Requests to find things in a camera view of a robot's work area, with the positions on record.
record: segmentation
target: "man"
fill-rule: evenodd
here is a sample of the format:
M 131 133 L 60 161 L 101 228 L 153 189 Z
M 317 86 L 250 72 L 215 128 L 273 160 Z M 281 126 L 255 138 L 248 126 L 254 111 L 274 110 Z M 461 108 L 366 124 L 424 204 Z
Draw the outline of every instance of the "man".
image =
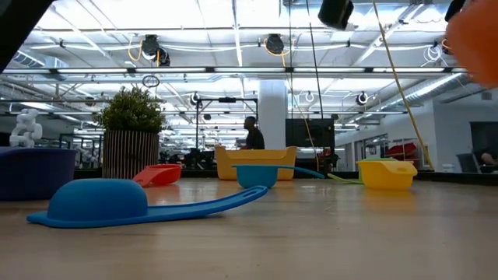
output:
M 480 166 L 490 165 L 495 166 L 498 165 L 498 156 L 497 154 L 489 148 L 480 149 L 474 152 L 475 158 L 477 159 L 477 163 Z
M 263 139 L 263 134 L 256 128 L 256 118 L 246 117 L 244 122 L 244 128 L 249 131 L 246 138 L 247 149 L 265 149 L 265 140 Z

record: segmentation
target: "yellow container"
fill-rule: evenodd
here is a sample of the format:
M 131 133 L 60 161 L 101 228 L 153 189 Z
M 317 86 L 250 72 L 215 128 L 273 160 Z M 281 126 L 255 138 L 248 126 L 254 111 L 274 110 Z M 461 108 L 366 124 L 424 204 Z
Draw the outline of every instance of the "yellow container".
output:
M 372 189 L 405 190 L 412 186 L 417 169 L 403 161 L 359 161 L 363 183 Z
M 297 147 L 288 147 L 285 150 L 237 150 L 227 151 L 223 147 L 216 147 L 215 157 L 220 180 L 236 180 L 237 172 L 234 165 L 262 164 L 294 166 L 296 163 Z M 279 180 L 292 180 L 294 170 L 279 169 Z

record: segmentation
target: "white robot figure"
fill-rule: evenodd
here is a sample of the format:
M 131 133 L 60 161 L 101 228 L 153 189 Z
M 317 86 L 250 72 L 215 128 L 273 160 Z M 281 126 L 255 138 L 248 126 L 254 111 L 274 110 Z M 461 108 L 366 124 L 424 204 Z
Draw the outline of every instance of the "white robot figure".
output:
M 36 118 L 38 110 L 23 109 L 21 114 L 17 116 L 17 125 L 10 135 L 10 145 L 18 146 L 23 143 L 24 147 L 34 148 L 34 140 L 40 140 L 43 134 L 41 124 L 37 124 Z

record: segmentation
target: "plant pot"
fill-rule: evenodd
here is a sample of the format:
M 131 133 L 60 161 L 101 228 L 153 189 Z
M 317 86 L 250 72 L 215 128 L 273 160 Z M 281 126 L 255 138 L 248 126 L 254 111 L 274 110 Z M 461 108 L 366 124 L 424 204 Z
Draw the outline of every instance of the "plant pot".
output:
M 159 136 L 139 131 L 106 131 L 103 135 L 102 177 L 132 179 L 159 161 Z

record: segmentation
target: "orange object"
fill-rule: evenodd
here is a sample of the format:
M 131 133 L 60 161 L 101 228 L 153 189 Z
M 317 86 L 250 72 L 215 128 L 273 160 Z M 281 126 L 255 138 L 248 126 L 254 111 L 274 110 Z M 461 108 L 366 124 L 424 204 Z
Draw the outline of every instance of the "orange object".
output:
M 451 18 L 446 32 L 458 63 L 476 82 L 491 88 L 498 86 L 496 11 L 497 0 L 473 2 Z
M 180 179 L 181 166 L 178 164 L 158 164 L 147 166 L 133 177 L 142 187 L 161 187 Z

